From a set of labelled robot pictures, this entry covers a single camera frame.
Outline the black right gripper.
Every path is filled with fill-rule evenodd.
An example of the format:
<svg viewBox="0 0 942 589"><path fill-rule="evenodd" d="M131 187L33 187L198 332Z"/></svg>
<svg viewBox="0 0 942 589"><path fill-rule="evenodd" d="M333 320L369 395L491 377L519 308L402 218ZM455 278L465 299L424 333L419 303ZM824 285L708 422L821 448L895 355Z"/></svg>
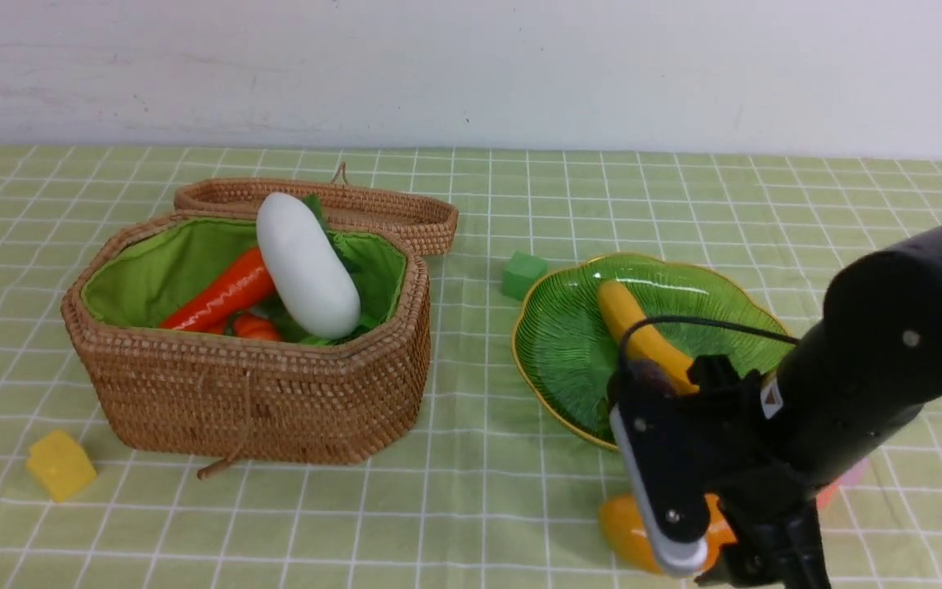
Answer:
<svg viewBox="0 0 942 589"><path fill-rule="evenodd" d="M723 355L697 357L688 371L698 392L688 400L703 438L702 483L735 541L696 577L700 587L829 588L814 486L778 459L754 430L758 371L740 376Z"/></svg>

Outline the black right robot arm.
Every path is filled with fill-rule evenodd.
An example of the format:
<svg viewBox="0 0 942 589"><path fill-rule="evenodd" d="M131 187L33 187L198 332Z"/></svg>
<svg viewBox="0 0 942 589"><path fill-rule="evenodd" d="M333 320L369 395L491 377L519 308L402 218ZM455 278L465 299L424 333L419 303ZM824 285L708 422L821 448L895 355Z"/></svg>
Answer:
<svg viewBox="0 0 942 589"><path fill-rule="evenodd" d="M766 376L725 357L689 376L709 403L706 487L736 537L697 585L829 587L819 493L942 398L942 227L837 273Z"/></svg>

